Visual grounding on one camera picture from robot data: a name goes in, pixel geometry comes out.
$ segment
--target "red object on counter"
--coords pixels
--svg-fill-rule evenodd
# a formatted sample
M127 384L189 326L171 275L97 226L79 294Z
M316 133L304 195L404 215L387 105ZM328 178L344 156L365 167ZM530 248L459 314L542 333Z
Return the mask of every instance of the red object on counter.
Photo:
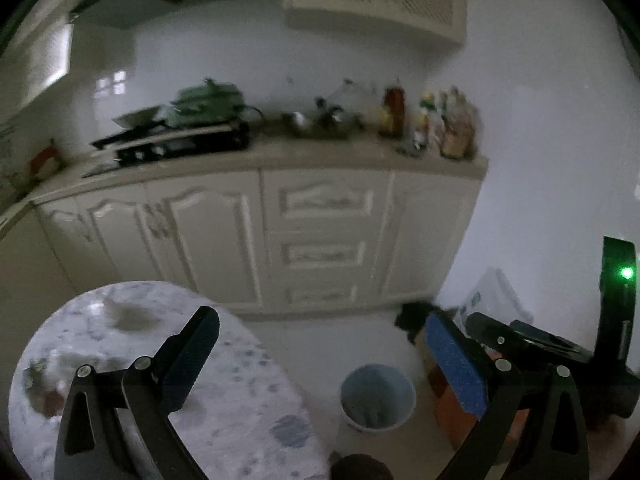
M55 161L59 168L63 165L60 150L55 147L53 140L51 140L51 144L49 146L31 159L31 162L29 163L31 176L37 176L48 160Z

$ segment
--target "green led light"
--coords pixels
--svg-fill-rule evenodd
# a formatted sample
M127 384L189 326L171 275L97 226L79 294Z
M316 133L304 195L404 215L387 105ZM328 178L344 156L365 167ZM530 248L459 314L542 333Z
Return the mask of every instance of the green led light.
M620 270L620 274L622 274L622 277L626 280L630 280L634 276L634 270L631 267L625 267Z

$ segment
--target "blue foam pad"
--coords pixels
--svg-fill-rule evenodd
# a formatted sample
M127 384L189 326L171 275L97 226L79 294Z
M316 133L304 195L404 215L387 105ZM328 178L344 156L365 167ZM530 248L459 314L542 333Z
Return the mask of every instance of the blue foam pad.
M424 342L447 378L463 411L482 418L489 402L486 381L436 315L430 315L424 324Z

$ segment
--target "plastic bag of food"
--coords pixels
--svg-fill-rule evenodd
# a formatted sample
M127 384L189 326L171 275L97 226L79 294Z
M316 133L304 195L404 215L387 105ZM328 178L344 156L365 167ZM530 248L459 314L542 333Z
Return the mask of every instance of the plastic bag of food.
M445 132L441 154L460 160L476 156L476 132L479 125L478 109L466 100L466 96L452 86L442 109Z

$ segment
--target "drawer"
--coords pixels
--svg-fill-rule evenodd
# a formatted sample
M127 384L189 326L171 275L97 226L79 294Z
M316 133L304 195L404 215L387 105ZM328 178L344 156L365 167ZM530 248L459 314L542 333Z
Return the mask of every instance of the drawer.
M380 228L387 171L285 170L266 171L263 177L268 230Z
M367 287L346 280L274 280L276 309L317 312L362 306Z
M377 240L366 232L325 230L268 233L275 279L370 280Z

